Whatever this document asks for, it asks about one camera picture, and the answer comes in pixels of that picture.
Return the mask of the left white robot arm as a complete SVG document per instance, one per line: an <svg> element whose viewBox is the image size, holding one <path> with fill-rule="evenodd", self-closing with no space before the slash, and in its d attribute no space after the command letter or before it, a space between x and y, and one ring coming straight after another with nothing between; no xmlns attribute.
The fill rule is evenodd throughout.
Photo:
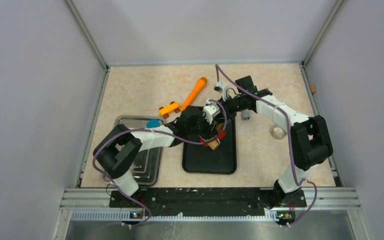
<svg viewBox="0 0 384 240"><path fill-rule="evenodd" d="M116 125L93 150L96 163L121 191L121 200L129 207L140 202L139 185L130 168L141 151L170 148L187 143L191 135L209 140L217 136L215 117L221 112L215 105L187 107L174 121L154 128L128 128Z"/></svg>

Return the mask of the wooden rolling pin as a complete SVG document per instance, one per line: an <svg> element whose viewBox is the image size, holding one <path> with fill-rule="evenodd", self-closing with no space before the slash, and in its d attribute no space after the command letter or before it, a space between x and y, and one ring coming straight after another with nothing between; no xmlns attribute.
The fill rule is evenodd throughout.
<svg viewBox="0 0 384 240"><path fill-rule="evenodd" d="M219 148L221 144L221 140L227 135L226 130L224 130L224 125L222 123L217 123L215 125L215 129L217 130L217 135L212 137L211 139L200 138L201 142L204 143L205 147L210 148L212 151L215 151Z"/></svg>

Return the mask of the black baking tray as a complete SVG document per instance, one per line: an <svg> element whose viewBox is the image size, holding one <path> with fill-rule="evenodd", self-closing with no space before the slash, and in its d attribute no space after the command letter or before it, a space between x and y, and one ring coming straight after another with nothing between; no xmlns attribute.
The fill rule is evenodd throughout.
<svg viewBox="0 0 384 240"><path fill-rule="evenodd" d="M182 150L182 168L188 173L220 174L230 175L237 169L237 146L236 146L236 123L228 120L219 113L214 122L223 124L226 136L220 141L220 146L215 151L204 146L200 136L192 132L185 136L191 142L200 144L184 143Z"/></svg>

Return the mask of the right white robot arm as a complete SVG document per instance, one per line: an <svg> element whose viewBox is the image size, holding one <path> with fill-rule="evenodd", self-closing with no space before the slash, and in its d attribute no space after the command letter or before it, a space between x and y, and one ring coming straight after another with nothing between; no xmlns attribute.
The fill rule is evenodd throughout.
<svg viewBox="0 0 384 240"><path fill-rule="evenodd" d="M260 201L266 209L290 205L310 174L333 154L326 120L300 113L278 100L267 88L258 90L252 77L234 81L238 93L228 94L229 85L217 80L214 90L221 93L221 104L227 113L250 110L270 119L287 134L290 165L275 181L273 190Z"/></svg>

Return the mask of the red dough piece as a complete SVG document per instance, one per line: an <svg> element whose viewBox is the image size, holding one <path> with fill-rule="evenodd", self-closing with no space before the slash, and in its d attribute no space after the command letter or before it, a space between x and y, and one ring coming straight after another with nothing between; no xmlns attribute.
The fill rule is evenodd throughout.
<svg viewBox="0 0 384 240"><path fill-rule="evenodd" d="M216 136L214 136L211 139L203 139L202 137L200 137L200 142L203 144L209 144L214 141L219 142L221 139L223 139L226 136L226 134L227 134L226 130L221 130Z"/></svg>

